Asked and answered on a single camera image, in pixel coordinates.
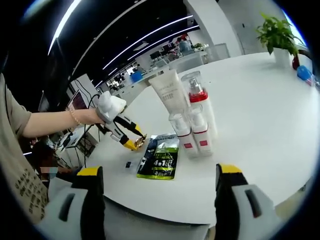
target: ceiling light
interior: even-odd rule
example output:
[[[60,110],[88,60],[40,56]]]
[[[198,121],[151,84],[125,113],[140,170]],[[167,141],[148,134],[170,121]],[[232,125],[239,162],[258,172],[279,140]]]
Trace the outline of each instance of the ceiling light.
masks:
[[[49,52],[48,55],[51,51],[52,46],[54,45],[54,42],[56,40],[56,38],[59,37],[62,29],[64,28],[68,18],[70,17],[70,15],[72,14],[72,12],[75,10],[75,8],[78,6],[78,4],[81,2],[81,0],[74,0],[71,5],[69,6],[68,10],[65,12],[63,18],[61,19],[61,22],[59,23],[57,29],[55,30],[55,33],[53,35],[51,44],[50,44],[50,48],[49,48]]]
[[[104,70],[106,67],[108,67],[114,60],[116,60],[121,54],[123,54],[125,51],[127,51],[129,48],[131,48],[133,45],[137,44],[138,42],[140,42],[141,40],[143,40],[143,39],[145,39],[146,37],[150,36],[151,34],[154,34],[155,32],[157,32],[157,31],[159,31],[159,30],[161,30],[161,29],[164,29],[165,27],[168,27],[168,26],[170,26],[170,25],[172,25],[172,24],[175,24],[175,23],[177,23],[177,22],[180,22],[180,21],[182,21],[182,20],[185,20],[185,19],[188,19],[188,18],[192,18],[192,17],[193,17],[193,15],[189,15],[189,16],[180,18],[180,19],[178,19],[178,20],[172,21],[172,22],[170,22],[170,23],[168,23],[168,24],[166,24],[166,25],[164,25],[164,26],[162,26],[162,27],[159,27],[158,29],[156,29],[156,30],[148,33],[147,35],[143,36],[142,38],[140,38],[139,40],[135,41],[133,44],[131,44],[130,46],[128,46],[125,50],[123,50],[122,52],[120,52],[117,56],[115,56],[114,59],[112,59],[107,65],[104,66],[103,70]]]
[[[170,38],[170,37],[172,37],[172,36],[174,36],[174,35],[177,35],[177,34],[186,32],[186,31],[188,31],[188,30],[190,30],[190,29],[194,29],[194,28],[197,28],[197,27],[199,27],[199,25],[192,26],[192,27],[188,27],[188,28],[186,28],[186,29],[184,29],[184,30],[177,31],[177,32],[174,33],[174,34],[171,34],[171,35],[169,35],[169,36],[166,36],[165,38],[162,38],[161,40],[156,41],[155,43],[152,43],[151,45],[149,45],[149,46],[147,46],[146,48],[142,49],[140,52],[138,52],[138,53],[136,53],[135,55],[129,57],[129,58],[127,59],[127,61],[129,61],[130,59],[132,59],[132,58],[134,58],[135,56],[139,55],[139,54],[142,53],[144,50],[147,50],[148,48],[150,48],[150,47],[152,47],[152,46],[154,46],[154,45],[162,42],[162,41],[165,40],[165,39],[168,39],[168,38]]]
[[[102,83],[102,81],[99,82],[94,88],[96,89],[101,83]]]
[[[108,76],[110,76],[115,70],[117,70],[118,68],[116,67],[112,72],[110,72],[109,74],[108,74]]]

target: white table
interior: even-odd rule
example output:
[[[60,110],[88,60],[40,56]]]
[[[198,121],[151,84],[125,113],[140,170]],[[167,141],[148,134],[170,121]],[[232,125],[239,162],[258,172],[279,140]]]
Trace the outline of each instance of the white table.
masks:
[[[103,166],[104,195],[139,213],[168,221],[215,225],[216,163],[234,164],[275,205],[313,174],[319,153],[320,97],[315,88],[279,69],[268,53],[209,63],[200,70],[212,100],[218,140],[213,157],[189,160],[179,151],[174,180],[137,178],[132,152],[105,136],[87,161]],[[173,132],[168,112],[152,87],[125,113],[148,136]]]

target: potted plant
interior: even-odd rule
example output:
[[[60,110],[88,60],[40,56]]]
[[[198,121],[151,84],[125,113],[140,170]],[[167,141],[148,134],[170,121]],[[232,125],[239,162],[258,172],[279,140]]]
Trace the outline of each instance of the potted plant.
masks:
[[[286,20],[279,20],[274,16],[267,16],[261,13],[264,18],[262,26],[258,26],[256,31],[263,47],[266,46],[269,54],[274,52],[276,63],[281,67],[288,67],[289,54],[296,56],[298,49],[296,48],[294,38],[296,38],[290,29],[290,23]]]

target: computer monitor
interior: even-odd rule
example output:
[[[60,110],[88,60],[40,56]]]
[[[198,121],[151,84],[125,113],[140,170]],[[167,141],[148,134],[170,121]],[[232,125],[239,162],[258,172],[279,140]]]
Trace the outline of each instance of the computer monitor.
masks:
[[[75,110],[88,108],[82,96],[82,93],[79,90],[73,95],[67,105],[68,108],[70,108],[71,106],[73,106]]]
[[[61,111],[66,107],[67,101],[62,103],[69,84],[70,71],[59,46],[58,39],[54,41],[47,58],[44,71],[43,99],[48,102],[48,111]]]
[[[153,59],[156,59],[156,58],[158,58],[158,57],[160,57],[161,56],[161,54],[160,54],[160,52],[159,51],[155,51],[154,53],[151,53],[150,54],[150,58],[153,60]]]
[[[163,48],[163,50],[164,50],[165,52],[169,52],[170,50],[175,49],[176,46],[175,46],[175,44],[173,44],[173,43],[171,42],[171,43],[169,43],[169,44],[167,44],[167,45],[162,46],[162,48]]]

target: hand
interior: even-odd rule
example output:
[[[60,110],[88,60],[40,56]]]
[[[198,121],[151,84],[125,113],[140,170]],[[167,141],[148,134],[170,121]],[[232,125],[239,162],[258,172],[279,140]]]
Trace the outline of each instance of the hand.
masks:
[[[98,117],[95,108],[75,110],[74,114],[82,124],[104,124],[104,121]]]
[[[58,167],[58,172],[61,174],[70,174],[73,172],[72,168],[66,168],[66,167]]]

